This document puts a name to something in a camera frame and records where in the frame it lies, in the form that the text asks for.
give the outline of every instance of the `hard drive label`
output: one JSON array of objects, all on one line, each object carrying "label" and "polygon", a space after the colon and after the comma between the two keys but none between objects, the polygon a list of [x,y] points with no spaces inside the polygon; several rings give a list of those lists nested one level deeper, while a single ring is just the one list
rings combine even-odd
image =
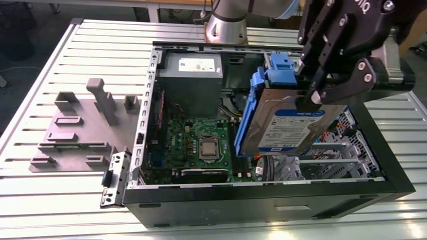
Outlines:
[{"label": "hard drive label", "polygon": [[261,152],[284,152],[297,148],[309,134],[308,126],[317,122],[325,111],[297,112],[281,109],[273,113],[259,142]]}]

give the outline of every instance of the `robotic arm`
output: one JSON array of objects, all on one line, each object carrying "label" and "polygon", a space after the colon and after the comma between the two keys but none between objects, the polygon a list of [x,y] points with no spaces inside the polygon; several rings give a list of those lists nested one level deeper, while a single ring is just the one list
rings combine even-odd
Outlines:
[{"label": "robotic arm", "polygon": [[407,92],[415,75],[397,45],[426,9],[426,1],[308,0],[297,43],[297,75],[311,81],[296,102],[300,111],[351,105]]},{"label": "robotic arm", "polygon": [[[245,42],[247,13],[288,17],[297,1],[217,0],[205,28],[212,43]],[[265,56],[252,76],[251,92],[235,140],[237,155],[297,155],[311,146],[348,105],[410,91],[415,74],[399,58],[399,43],[426,9],[424,0],[307,0],[297,42],[304,45],[297,74],[287,56]],[[277,128],[279,121],[313,121]],[[273,144],[271,137],[280,133]]]}]

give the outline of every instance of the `black connector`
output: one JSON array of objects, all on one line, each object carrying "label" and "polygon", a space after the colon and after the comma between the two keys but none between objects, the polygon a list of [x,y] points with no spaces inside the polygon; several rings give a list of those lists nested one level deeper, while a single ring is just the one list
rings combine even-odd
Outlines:
[{"label": "black connector", "polygon": [[101,182],[100,184],[105,187],[109,188],[111,184],[112,184],[112,179],[113,179],[113,171],[112,170],[107,170],[104,171],[104,174],[101,176]]},{"label": "black connector", "polygon": [[357,133],[357,130],[355,129],[353,126],[349,126],[344,129],[344,132],[341,133],[341,138],[343,137],[352,137]]}]

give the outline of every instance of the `metal bracket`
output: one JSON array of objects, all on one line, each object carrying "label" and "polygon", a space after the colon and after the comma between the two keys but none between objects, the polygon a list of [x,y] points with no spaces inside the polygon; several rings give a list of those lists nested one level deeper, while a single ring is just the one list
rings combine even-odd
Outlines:
[{"label": "metal bracket", "polygon": [[108,171],[101,179],[105,187],[101,193],[100,208],[124,208],[123,196],[127,187],[127,179],[131,164],[131,154],[121,151],[112,155]]}]

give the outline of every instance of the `aluminum table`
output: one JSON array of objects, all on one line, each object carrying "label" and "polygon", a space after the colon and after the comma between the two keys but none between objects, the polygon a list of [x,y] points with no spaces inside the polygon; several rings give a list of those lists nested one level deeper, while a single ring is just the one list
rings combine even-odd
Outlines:
[{"label": "aluminum table", "polygon": [[[251,45],[296,46],[296,31],[248,28],[247,33]],[[416,192],[339,219],[147,229],[125,208],[99,208],[101,172],[29,172],[57,93],[91,98],[87,80],[103,78],[116,99],[143,99],[152,41],[203,42],[203,26],[100,20],[69,25],[0,138],[0,238],[427,238],[427,111],[412,92],[365,105]]]}]

